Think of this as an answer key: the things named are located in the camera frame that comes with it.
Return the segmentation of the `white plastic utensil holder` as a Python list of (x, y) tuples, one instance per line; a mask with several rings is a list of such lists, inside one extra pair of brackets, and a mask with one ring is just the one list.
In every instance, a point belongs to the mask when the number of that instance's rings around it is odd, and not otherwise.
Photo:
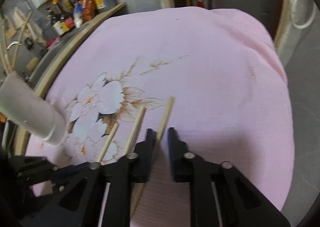
[(66, 120), (50, 103), (37, 96), (17, 72), (1, 83), (1, 113), (43, 141), (58, 145), (66, 130)]

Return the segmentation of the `wooden chopstick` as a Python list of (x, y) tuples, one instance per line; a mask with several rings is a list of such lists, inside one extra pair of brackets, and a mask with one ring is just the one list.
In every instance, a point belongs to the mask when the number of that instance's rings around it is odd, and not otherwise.
[[(172, 108), (174, 106), (174, 102), (175, 102), (175, 98), (174, 97), (170, 97), (167, 105), (166, 105), (166, 110), (163, 114), (161, 123), (159, 125), (158, 131), (156, 133), (156, 141), (155, 141), (155, 146), (153, 148), (153, 155), (152, 155), (152, 161), (151, 161), (151, 166), (153, 167), (153, 164), (155, 162), (155, 159), (157, 157), (157, 150), (160, 146), (161, 140), (163, 138), (164, 135), (164, 131), (167, 127), (168, 121), (170, 119), (170, 115), (172, 112)], [(145, 187), (145, 183), (138, 183), (134, 186), (132, 194), (131, 194), (131, 210), (130, 210), (130, 218), (133, 217), (135, 210), (137, 208), (137, 205), (139, 203), (140, 197), (143, 193)]]
[(108, 150), (108, 148), (109, 148), (109, 146), (110, 146), (110, 144), (111, 144), (111, 142), (112, 142), (112, 140), (113, 140), (113, 138), (114, 138), (114, 136), (115, 136), (115, 134), (117, 132), (118, 127), (119, 127), (119, 124), (116, 122), (113, 125), (113, 127), (111, 129), (111, 132), (108, 135), (108, 137), (107, 137), (107, 139), (106, 139), (106, 141), (104, 143), (104, 146), (103, 146), (103, 148), (102, 148), (102, 150), (101, 150), (101, 152), (99, 154), (99, 157), (97, 159), (98, 163), (101, 163), (103, 161), (103, 158), (104, 158), (104, 156), (105, 156), (105, 154), (106, 154), (106, 152), (107, 152), (107, 150)]
[(134, 147), (136, 145), (136, 142), (137, 142), (137, 139), (139, 136), (139, 132), (140, 132), (140, 129), (141, 129), (141, 126), (143, 123), (145, 112), (146, 112), (146, 108), (143, 105), (141, 105), (139, 112), (138, 112), (138, 115), (135, 119), (135, 123), (133, 125), (132, 130), (131, 130), (129, 139), (126, 142), (126, 145), (125, 145), (125, 148), (123, 151), (123, 156), (127, 155), (128, 153), (131, 153), (134, 150)]

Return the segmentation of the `pink floral cloth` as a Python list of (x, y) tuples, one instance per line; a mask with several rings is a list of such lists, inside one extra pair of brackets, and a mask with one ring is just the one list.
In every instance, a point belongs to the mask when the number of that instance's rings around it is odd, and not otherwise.
[[(281, 213), (294, 155), (287, 77), (251, 15), (184, 7), (110, 18), (44, 96), (65, 117), (66, 133), (57, 146), (32, 136), (27, 153), (59, 168), (89, 163), (94, 226), (289, 226)], [(130, 218), (137, 154), (123, 151), (140, 106), (146, 112), (136, 144), (148, 128), (157, 133), (170, 97), (170, 119)], [(188, 183), (171, 176), (170, 127), (196, 154)]]

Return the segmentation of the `soy sauce bottle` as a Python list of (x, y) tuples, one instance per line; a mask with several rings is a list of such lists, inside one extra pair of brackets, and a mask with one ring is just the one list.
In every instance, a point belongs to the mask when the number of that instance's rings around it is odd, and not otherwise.
[(55, 13), (51, 8), (48, 8), (47, 11), (52, 27), (60, 37), (75, 29), (73, 17), (70, 13)]

